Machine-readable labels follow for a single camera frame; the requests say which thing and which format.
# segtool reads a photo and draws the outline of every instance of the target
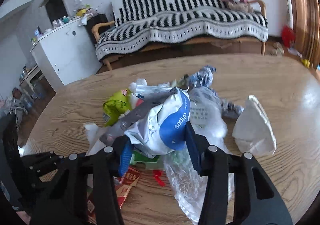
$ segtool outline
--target black and white blanket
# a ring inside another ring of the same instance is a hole
[[[268,38],[267,19],[260,12],[231,11],[221,0],[113,0],[112,6],[116,28],[100,38],[99,60],[135,52],[149,42],[174,44],[199,35]]]

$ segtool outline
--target blue cloth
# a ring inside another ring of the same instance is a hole
[[[210,65],[204,66],[201,70],[189,76],[189,87],[200,88],[204,86],[210,89],[216,97],[219,97],[217,92],[213,88],[210,88],[213,82],[214,72],[217,72],[215,67]],[[230,118],[238,118],[244,110],[242,106],[235,105],[233,102],[228,101],[227,99],[220,99],[220,105],[222,107],[222,115]]]
[[[213,73],[216,72],[216,68],[210,65],[204,66],[201,70],[195,74],[189,76],[189,87],[207,87],[209,88],[213,82]]]

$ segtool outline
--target red plastic piece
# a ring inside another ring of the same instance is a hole
[[[153,177],[155,178],[155,180],[157,181],[157,183],[161,186],[164,187],[165,183],[161,180],[161,175],[162,175],[162,171],[161,170],[153,170]]]
[[[287,25],[283,27],[281,36],[283,44],[287,48],[291,48],[296,41],[296,35],[294,31]]]

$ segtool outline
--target white paper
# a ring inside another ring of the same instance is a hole
[[[232,136],[242,153],[250,152],[254,156],[273,155],[277,148],[268,116],[254,95],[247,98]]]

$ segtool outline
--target blue plastic piece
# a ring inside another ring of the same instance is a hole
[[[177,112],[169,115],[160,125],[159,134],[162,142],[173,150],[184,148],[185,126],[190,112],[190,99],[180,90],[182,105]]]
[[[124,146],[124,149],[120,156],[120,165],[118,169],[120,176],[123,176],[129,169],[132,153],[133,153],[133,145],[131,144],[130,141],[128,141]]]
[[[185,132],[185,140],[189,151],[190,159],[193,165],[193,169],[200,173],[202,171],[201,153],[197,149],[196,142],[194,141],[195,132],[190,123],[186,125]]]

